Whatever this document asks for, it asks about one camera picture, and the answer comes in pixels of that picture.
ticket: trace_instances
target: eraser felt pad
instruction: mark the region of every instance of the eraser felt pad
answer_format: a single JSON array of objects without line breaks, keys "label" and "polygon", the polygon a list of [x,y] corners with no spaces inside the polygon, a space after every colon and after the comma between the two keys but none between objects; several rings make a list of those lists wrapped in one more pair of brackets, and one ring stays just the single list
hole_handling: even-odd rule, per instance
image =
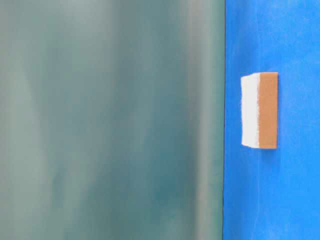
[{"label": "eraser felt pad", "polygon": [[242,145],[276,149],[278,73],[261,72],[243,76],[241,93]]}]

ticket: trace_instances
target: white felt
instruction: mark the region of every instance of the white felt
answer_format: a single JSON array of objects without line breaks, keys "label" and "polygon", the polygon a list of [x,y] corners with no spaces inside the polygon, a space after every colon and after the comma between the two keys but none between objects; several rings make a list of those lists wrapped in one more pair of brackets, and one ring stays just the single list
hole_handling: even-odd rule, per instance
[{"label": "white felt", "polygon": [[251,148],[259,148],[259,84],[260,73],[241,78],[241,143]]}]

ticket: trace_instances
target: blue surface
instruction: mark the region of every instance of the blue surface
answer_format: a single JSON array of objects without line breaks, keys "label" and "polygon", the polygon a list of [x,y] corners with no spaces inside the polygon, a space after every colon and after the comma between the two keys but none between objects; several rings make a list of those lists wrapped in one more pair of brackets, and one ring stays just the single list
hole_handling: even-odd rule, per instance
[{"label": "blue surface", "polygon": [[[320,239],[320,1],[226,1],[225,240]],[[278,149],[241,145],[240,77],[279,72]]]}]

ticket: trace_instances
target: blue wall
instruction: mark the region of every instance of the blue wall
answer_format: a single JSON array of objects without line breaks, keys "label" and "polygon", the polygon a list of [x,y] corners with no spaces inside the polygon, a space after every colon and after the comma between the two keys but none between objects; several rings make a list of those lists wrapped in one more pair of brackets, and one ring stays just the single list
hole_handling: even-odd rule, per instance
[{"label": "blue wall", "polygon": [[[226,1],[224,239],[320,239],[320,2]],[[241,145],[240,77],[279,72],[278,149]]]}]

